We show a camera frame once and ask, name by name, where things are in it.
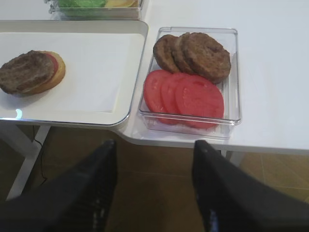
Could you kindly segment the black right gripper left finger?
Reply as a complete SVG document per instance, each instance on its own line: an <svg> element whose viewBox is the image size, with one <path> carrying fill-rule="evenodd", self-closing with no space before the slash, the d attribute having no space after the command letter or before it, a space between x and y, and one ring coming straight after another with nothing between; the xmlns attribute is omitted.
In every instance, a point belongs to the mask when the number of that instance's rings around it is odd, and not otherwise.
<svg viewBox="0 0 309 232"><path fill-rule="evenodd" d="M116 142L107 140L57 178L1 203L0 230L103 232L116 184Z"/></svg>

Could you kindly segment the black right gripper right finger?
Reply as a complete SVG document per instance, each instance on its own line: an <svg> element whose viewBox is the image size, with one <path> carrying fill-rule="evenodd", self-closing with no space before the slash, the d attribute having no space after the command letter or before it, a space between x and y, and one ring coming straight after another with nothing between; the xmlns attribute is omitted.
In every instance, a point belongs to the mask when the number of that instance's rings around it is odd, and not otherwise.
<svg viewBox="0 0 309 232"><path fill-rule="evenodd" d="M207 232L307 232L309 205L250 177L204 140L195 141L192 181Z"/></svg>

